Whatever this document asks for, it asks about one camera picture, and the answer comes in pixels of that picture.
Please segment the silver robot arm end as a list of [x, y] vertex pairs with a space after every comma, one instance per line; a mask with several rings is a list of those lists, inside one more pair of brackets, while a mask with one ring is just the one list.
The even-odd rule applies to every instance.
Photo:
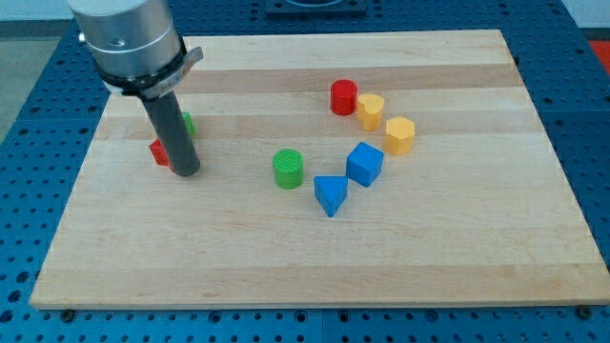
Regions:
[[69, 0], [95, 66], [109, 90], [155, 99], [204, 58], [188, 50], [166, 0]]

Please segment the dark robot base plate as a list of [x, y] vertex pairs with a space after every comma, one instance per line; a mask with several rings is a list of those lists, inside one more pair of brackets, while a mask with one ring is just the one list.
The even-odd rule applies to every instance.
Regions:
[[367, 12], [366, 0], [265, 0], [264, 12], [267, 17], [354, 15], [363, 16]]

